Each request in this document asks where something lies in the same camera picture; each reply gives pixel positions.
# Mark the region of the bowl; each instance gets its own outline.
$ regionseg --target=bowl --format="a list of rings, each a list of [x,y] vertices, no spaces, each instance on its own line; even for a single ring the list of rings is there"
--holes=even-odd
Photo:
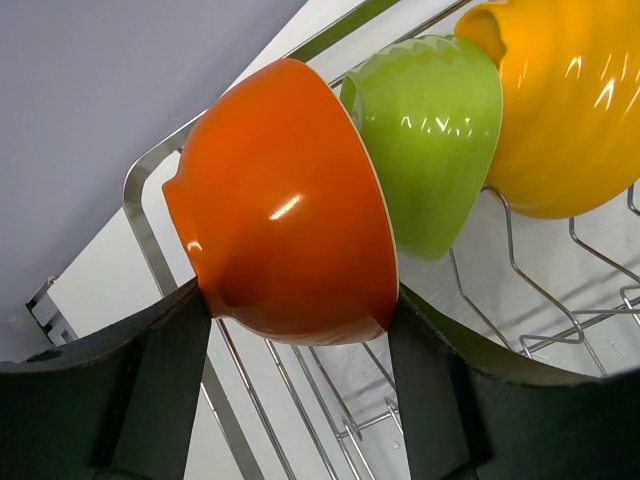
[[[502,0],[456,25],[500,70],[504,121],[487,183],[517,212],[576,216],[640,177],[639,18],[636,0]]]
[[[491,58],[464,38],[407,40],[348,72],[340,99],[371,155],[398,248],[442,257],[500,134],[502,89]]]
[[[163,192],[212,316],[300,345],[388,328],[398,271],[385,201],[349,116],[305,64],[279,60],[221,97]]]

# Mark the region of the metal dish rack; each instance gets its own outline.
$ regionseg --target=metal dish rack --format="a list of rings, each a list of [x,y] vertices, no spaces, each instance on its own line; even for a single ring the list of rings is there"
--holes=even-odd
[[[297,58],[302,61],[309,61],[311,58],[323,52],[328,47],[346,37],[348,34],[355,31],[365,23],[374,19],[399,1],[400,0],[365,1],[360,6],[349,12],[347,15],[339,19],[337,22],[327,27],[317,36],[299,46],[288,56]],[[437,24],[439,21],[447,18],[449,15],[469,4],[470,1],[471,0],[460,0],[453,3],[453,5],[451,5],[449,8],[442,11],[435,17],[428,19],[417,28],[411,30],[410,32],[407,32],[405,35],[399,38],[398,41],[416,36],[420,32],[423,32],[425,29]],[[330,86],[332,88],[338,87],[341,84],[341,81],[342,78],[339,77],[330,82]],[[163,140],[145,155],[140,157],[132,166],[124,185],[124,211],[140,245],[140,248],[142,249],[148,266],[156,280],[158,288],[163,295],[167,295],[168,293],[175,290],[177,288],[177,284],[169,268],[167,260],[160,248],[160,245],[155,237],[154,231],[151,228],[147,215],[144,212],[142,206],[142,191],[146,180],[151,176],[154,170],[170,155],[174,154],[175,152],[181,151],[181,148],[189,132],[191,131],[191,128],[194,126],[197,120],[198,117],[194,118],[187,125],[183,126],[177,132]],[[587,354],[592,359],[593,364],[597,368],[597,371],[601,375],[606,375],[607,371],[605,369],[605,366],[596,353],[596,349],[593,348],[589,339],[587,339],[585,330],[618,314],[631,315],[637,323],[638,327],[640,327],[640,309],[634,308],[638,305],[638,303],[640,303],[640,297],[632,298],[631,296],[631,293],[633,291],[640,290],[640,277],[633,273],[630,268],[617,263],[609,256],[605,255],[595,247],[592,247],[590,244],[582,240],[576,233],[576,220],[572,218],[568,221],[568,233],[576,248],[582,249],[590,256],[595,257],[599,262],[605,264],[608,268],[611,268],[616,272],[624,275],[630,280],[631,284],[620,289],[619,296],[621,298],[621,302],[619,304],[616,304],[613,308],[571,309],[567,307],[565,303],[563,303],[563,301],[559,300],[556,296],[550,293],[549,289],[534,281],[533,276],[530,276],[528,273],[526,273],[526,268],[520,265],[520,263],[517,261],[515,251],[517,240],[515,239],[516,235],[514,233],[516,228],[514,227],[513,216],[507,199],[505,199],[500,192],[489,187],[484,189],[481,197],[493,197],[497,200],[497,205],[503,211],[502,228],[505,229],[506,233],[506,258],[509,261],[510,268],[513,272],[515,272],[517,277],[520,278],[520,280],[523,282],[522,284],[526,285],[526,288],[530,290],[530,293],[536,292],[539,297],[544,302],[546,302],[547,306],[555,309],[555,311],[565,322],[565,326],[561,326],[560,322],[556,322],[557,328],[556,324],[554,324],[555,333],[550,335],[536,333],[535,331],[527,331],[516,336],[510,333],[505,333],[502,326],[497,325],[497,322],[491,319],[493,318],[492,314],[487,313],[486,309],[480,305],[481,302],[478,301],[478,298],[474,297],[473,294],[468,292],[467,285],[470,280],[465,276],[463,272],[461,272],[459,266],[462,266],[462,264],[459,261],[459,256],[457,256],[457,254],[454,253],[454,249],[452,249],[450,251],[448,261],[445,261],[444,263],[446,265],[446,268],[450,269],[450,273],[455,280],[455,286],[457,287],[456,295],[458,300],[462,300],[462,302],[464,302],[468,306],[468,308],[471,309],[473,314],[476,315],[476,318],[480,319],[483,322],[485,327],[488,329],[484,333],[486,333],[487,336],[493,337],[496,341],[504,344],[506,348],[519,351],[523,355],[526,355],[530,358],[540,359],[537,355],[539,355],[542,350],[552,345],[578,345],[586,350]],[[633,186],[627,192],[626,203],[630,216],[640,216],[640,210],[635,206],[634,203]],[[579,320],[579,317],[584,318],[584,316],[588,316],[588,318],[586,320]],[[227,346],[228,352],[233,360],[233,363],[235,364],[235,367],[237,368],[240,377],[242,378],[242,382],[244,384],[244,387],[246,388],[246,392],[251,398],[253,406],[255,407],[257,415],[262,425],[264,426],[266,434],[282,465],[286,477],[289,479],[297,478],[293,468],[290,465],[287,454],[284,451],[281,442],[279,441],[278,436],[275,433],[271,420],[265,411],[263,402],[258,396],[256,389],[254,388],[251,376],[247,368],[245,367],[238,349],[236,348],[236,344],[234,343],[234,339],[232,338],[232,334],[230,333],[225,320],[217,319],[216,322]],[[517,338],[519,343],[514,345],[510,338]],[[341,478],[339,477],[337,470],[334,467],[331,456],[327,453],[326,445],[318,435],[316,428],[317,425],[314,425],[314,423],[311,421],[307,409],[304,403],[301,401],[298,390],[296,389],[294,382],[292,382],[291,375],[282,361],[281,355],[278,352],[278,348],[273,342],[269,340],[265,340],[264,342],[271,358],[273,359],[273,362],[275,363],[280,373],[282,381],[286,385],[291,399],[296,406],[296,410],[300,415],[308,431],[308,434],[313,444],[315,445],[315,448],[317,449],[317,453],[320,456],[324,467],[326,468],[328,478],[334,480]],[[382,478],[376,476],[376,473],[371,466],[371,459],[367,458],[366,452],[362,448],[362,442],[367,433],[367,429],[381,422],[392,422],[392,424],[395,425],[395,428],[397,428],[400,434],[402,434],[402,425],[400,422],[400,417],[398,415],[398,406],[395,396],[391,395],[380,398],[378,401],[379,413],[358,422],[356,421],[354,414],[349,408],[348,402],[345,400],[345,398],[343,398],[343,395],[341,395],[331,375],[325,368],[321,360],[321,356],[318,353],[320,349],[307,347],[301,348],[296,346],[290,348],[292,349],[293,354],[295,355],[295,358],[297,359],[297,362],[299,363],[299,366],[302,369],[302,372],[304,373],[304,376],[308,381],[311,390],[313,391],[315,399],[318,402],[320,409],[322,410],[324,418],[326,419],[326,422],[333,433],[339,449],[344,455],[344,459],[346,460],[348,469],[350,470],[353,478],[355,478],[356,480],[367,478]],[[362,344],[360,346],[339,348],[362,349],[366,357],[379,372],[381,379],[388,385],[388,387],[391,388],[391,391],[395,391],[393,374],[388,368],[383,365],[383,363],[387,362],[382,362],[369,345]],[[319,372],[321,382],[324,382],[325,384],[322,386],[322,388],[316,380],[316,377],[318,375],[314,377],[312,369],[315,369],[316,372]],[[260,466],[256,461],[247,438],[245,437],[245,434],[225,395],[224,388],[222,387],[220,379],[218,378],[216,369],[208,358],[204,368],[201,388],[207,398],[209,406],[211,407],[216,417],[216,420],[218,421],[218,424],[220,425],[220,428],[225,436],[227,444],[229,445],[231,453],[243,478],[263,479],[264,476],[261,473]],[[331,413],[330,408],[327,405],[327,398],[325,398],[326,395],[323,395],[321,393],[322,390],[326,392],[327,388],[328,391],[331,392],[331,395],[333,397],[331,401],[337,402],[337,404],[340,406],[341,416],[339,419],[336,419],[335,415]]]

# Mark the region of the gray wall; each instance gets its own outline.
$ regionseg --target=gray wall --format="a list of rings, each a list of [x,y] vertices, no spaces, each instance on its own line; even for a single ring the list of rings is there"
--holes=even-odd
[[[0,3],[0,319],[114,214],[131,163],[304,0]]]
[[[25,307],[0,318],[0,362],[21,362],[52,346]]]

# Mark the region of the glossy surface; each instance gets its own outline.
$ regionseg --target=glossy surface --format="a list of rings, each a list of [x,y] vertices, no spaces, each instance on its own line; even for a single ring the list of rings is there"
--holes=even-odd
[[[309,67],[280,60],[194,127],[163,191],[213,316],[296,344],[384,332],[393,235],[364,145]]]
[[[487,183],[514,210],[578,215],[640,177],[638,20],[637,0],[504,0],[457,24],[499,66],[504,122]]]
[[[498,141],[502,90],[491,59],[467,39],[407,40],[349,72],[340,99],[375,165],[398,248],[440,258]]]

